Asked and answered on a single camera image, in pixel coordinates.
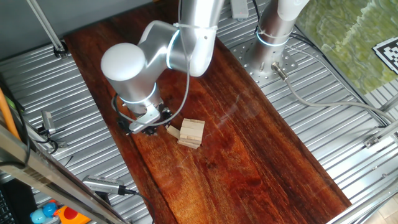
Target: gray cable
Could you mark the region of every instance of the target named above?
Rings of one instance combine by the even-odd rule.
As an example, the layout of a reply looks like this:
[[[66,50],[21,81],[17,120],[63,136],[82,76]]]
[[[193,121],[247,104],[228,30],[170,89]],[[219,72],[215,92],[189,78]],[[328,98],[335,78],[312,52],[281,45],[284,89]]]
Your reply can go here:
[[[286,45],[286,47],[288,47],[288,48],[290,48],[290,49],[292,49],[292,50],[295,50],[295,51],[297,51],[297,52],[300,52],[300,53],[303,53],[303,54],[305,54],[305,55],[308,55],[308,56],[310,56],[310,57],[312,57],[312,58],[314,58],[315,60],[317,60],[319,63],[321,63],[339,82],[340,82],[340,84],[342,84],[343,86],[344,86],[344,84],[340,81],[340,79],[338,79],[336,76],[335,76],[335,74],[333,73],[333,72],[331,72],[331,70],[321,61],[321,60],[319,60],[318,58],[316,58],[315,56],[313,56],[313,55],[311,55],[311,54],[309,54],[309,53],[307,53],[307,52],[305,52],[305,51],[303,51],[303,50],[300,50],[300,49],[297,49],[296,47],[292,47],[292,46],[289,46],[289,45]],[[367,105],[367,104],[365,104],[365,103],[356,103],[357,105],[353,105],[353,106],[359,106],[359,105],[365,105],[365,106],[368,106],[368,108],[367,107],[365,107],[365,106],[360,106],[360,107],[363,107],[363,108],[367,108],[367,109],[369,109],[369,110],[371,110],[371,111],[373,111],[373,112],[375,112],[377,115],[379,115],[379,116],[383,116],[383,117],[385,117],[385,118],[387,118],[390,122],[394,122],[395,120],[394,119],[392,119],[388,114],[386,114],[385,112],[383,112],[383,111],[381,111],[381,110],[379,110],[379,109],[376,109],[376,108],[374,108],[374,107],[372,107],[372,106],[369,106],[369,105]]]
[[[333,72],[331,72],[331,70],[325,65],[325,63],[323,63],[321,60],[319,60],[319,58],[316,58],[314,55],[309,54],[309,53],[307,53],[307,52],[305,52],[305,51],[303,51],[303,50],[300,50],[300,49],[298,49],[297,47],[292,47],[292,46],[289,46],[289,45],[287,45],[287,44],[286,44],[286,47],[288,47],[288,48],[290,48],[290,49],[292,49],[292,50],[295,50],[295,51],[297,51],[297,52],[301,52],[301,53],[303,53],[303,54],[305,54],[305,55],[308,55],[308,56],[310,56],[311,58],[314,58],[315,60],[317,60],[319,63],[321,63],[321,64],[324,66],[325,69],[328,70],[328,72],[330,72],[330,73],[337,79],[338,82],[340,82],[340,84],[342,84],[342,85],[344,86],[344,83],[343,83]],[[351,90],[349,90],[348,88],[347,88],[347,91],[349,91],[352,95],[355,96],[355,94],[354,94]]]
[[[350,105],[350,106],[359,106],[371,111],[374,111],[375,113],[387,118],[390,122],[394,122],[395,120],[391,118],[389,115],[387,115],[385,112],[373,108],[372,106],[366,105],[364,103],[357,103],[357,102],[336,102],[336,103],[310,103],[308,101],[305,101],[303,98],[301,98],[296,91],[293,89],[292,84],[290,84],[289,79],[285,80],[286,85],[288,88],[291,90],[292,94],[303,104],[308,105],[308,106],[314,106],[314,107],[329,107],[329,106],[341,106],[341,105]]]
[[[178,23],[181,23],[181,18],[180,18],[180,10],[181,10],[181,8],[180,7],[181,7],[181,4],[178,5]],[[127,120],[129,120],[131,122],[134,122],[134,123],[137,123],[137,124],[140,124],[140,125],[144,125],[145,127],[153,127],[153,126],[159,126],[159,125],[168,123],[169,121],[173,120],[181,112],[181,110],[184,107],[184,104],[185,104],[185,102],[186,102],[186,100],[188,98],[189,77],[190,77],[190,58],[187,56],[187,51],[186,51],[186,48],[185,48],[185,42],[184,42],[184,39],[183,39],[183,34],[182,34],[181,28],[183,28],[183,27],[179,27],[179,29],[180,29],[180,37],[181,37],[181,42],[182,42],[182,49],[184,51],[185,61],[187,62],[187,87],[185,89],[184,98],[183,98],[183,100],[181,102],[180,108],[171,117],[169,117],[168,119],[166,119],[166,120],[164,120],[162,122],[159,122],[159,123],[144,124],[144,123],[138,122],[137,120],[134,120],[134,119],[130,118],[129,116],[127,116],[127,115],[123,114],[122,112],[120,112],[120,115],[123,118],[126,118]],[[113,106],[113,102],[111,102],[111,105],[112,105],[113,110],[116,110],[116,108]]]

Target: stack of wooden blocks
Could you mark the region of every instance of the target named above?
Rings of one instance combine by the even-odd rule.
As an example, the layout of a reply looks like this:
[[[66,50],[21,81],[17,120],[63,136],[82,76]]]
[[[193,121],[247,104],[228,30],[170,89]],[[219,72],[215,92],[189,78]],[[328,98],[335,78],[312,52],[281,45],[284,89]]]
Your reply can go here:
[[[176,137],[179,144],[197,149],[201,144],[204,128],[204,121],[185,118],[182,121],[180,131],[173,126],[170,126],[167,129],[167,132]]]

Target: wood grain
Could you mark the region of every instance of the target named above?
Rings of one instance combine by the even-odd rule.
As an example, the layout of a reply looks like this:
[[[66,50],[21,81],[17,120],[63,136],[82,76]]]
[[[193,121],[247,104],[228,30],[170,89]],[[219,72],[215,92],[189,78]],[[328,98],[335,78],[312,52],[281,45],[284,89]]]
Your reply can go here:
[[[326,223],[351,205],[219,40],[172,121],[178,129],[183,118],[206,122],[198,149],[177,144],[163,127],[157,136],[119,129],[101,57],[114,44],[138,43],[155,19],[175,22],[172,7],[175,1],[151,3],[65,37],[139,191],[155,205],[156,223]],[[185,77],[166,70],[158,80],[172,111],[182,102]]]

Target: metal grating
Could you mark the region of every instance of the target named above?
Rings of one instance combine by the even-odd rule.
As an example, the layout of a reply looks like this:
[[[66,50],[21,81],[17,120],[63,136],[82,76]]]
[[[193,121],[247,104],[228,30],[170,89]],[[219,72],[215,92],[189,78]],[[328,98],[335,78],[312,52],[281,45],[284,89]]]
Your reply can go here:
[[[260,11],[267,2],[257,0]],[[248,8],[249,18],[241,22],[231,18],[229,1],[223,9],[218,37],[232,52],[243,44],[250,46],[250,41],[255,38],[257,16],[251,0],[248,0]],[[307,44],[295,39],[290,39],[287,44],[321,59],[320,52]],[[287,50],[298,64],[298,70],[289,74],[290,82],[304,99],[319,103],[358,101],[352,88],[332,67],[328,66],[333,74],[314,58]],[[392,138],[369,149],[363,144],[380,130],[380,124],[368,111],[353,106],[308,107],[292,96],[280,78],[253,79],[352,203],[398,175],[398,145]],[[396,88],[389,90],[392,94],[398,93],[398,82],[396,84]],[[391,115],[398,118],[398,110],[392,111]]]
[[[66,141],[54,157],[79,179],[86,175],[120,178],[129,189],[136,185],[79,70],[72,59],[60,60],[52,46],[42,47],[0,62],[3,75],[16,99],[25,107],[25,117],[35,127],[42,124],[41,110],[50,111],[58,129],[52,139]],[[38,204],[49,197],[34,190]],[[114,209],[134,223],[150,223],[149,212],[138,196],[111,195]]]

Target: blue object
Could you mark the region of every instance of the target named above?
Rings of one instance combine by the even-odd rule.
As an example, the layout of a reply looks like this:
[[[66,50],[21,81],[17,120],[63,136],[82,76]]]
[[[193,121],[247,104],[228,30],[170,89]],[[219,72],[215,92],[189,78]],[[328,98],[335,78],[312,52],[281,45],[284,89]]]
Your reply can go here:
[[[50,202],[43,206],[43,213],[46,217],[54,217],[55,211],[57,211],[57,205],[53,202]]]
[[[32,212],[30,214],[30,218],[32,219],[32,222],[35,224],[42,224],[47,219],[47,217],[43,213],[43,209],[41,209],[41,208]]]

